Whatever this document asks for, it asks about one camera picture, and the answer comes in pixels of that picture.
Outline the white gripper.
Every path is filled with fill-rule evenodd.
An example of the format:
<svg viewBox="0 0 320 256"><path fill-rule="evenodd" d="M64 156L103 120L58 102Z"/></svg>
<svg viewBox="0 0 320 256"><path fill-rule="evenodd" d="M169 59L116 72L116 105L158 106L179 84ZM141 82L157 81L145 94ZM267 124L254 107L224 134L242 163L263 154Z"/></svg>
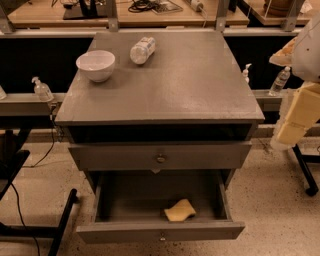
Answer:
<svg viewBox="0 0 320 256"><path fill-rule="evenodd" d="M320 84L305 81L293 94L293 101L276 140L295 145L319 119Z"/></svg>

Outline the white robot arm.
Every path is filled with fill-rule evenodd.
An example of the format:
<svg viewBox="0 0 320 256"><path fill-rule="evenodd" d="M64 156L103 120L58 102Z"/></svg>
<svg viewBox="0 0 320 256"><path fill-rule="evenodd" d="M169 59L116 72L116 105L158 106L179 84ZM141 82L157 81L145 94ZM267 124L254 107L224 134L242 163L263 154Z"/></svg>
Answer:
<svg viewBox="0 0 320 256"><path fill-rule="evenodd" d="M315 15L269 62L289 66L303 80L276 135L279 143L295 145L320 119L320 14Z"/></svg>

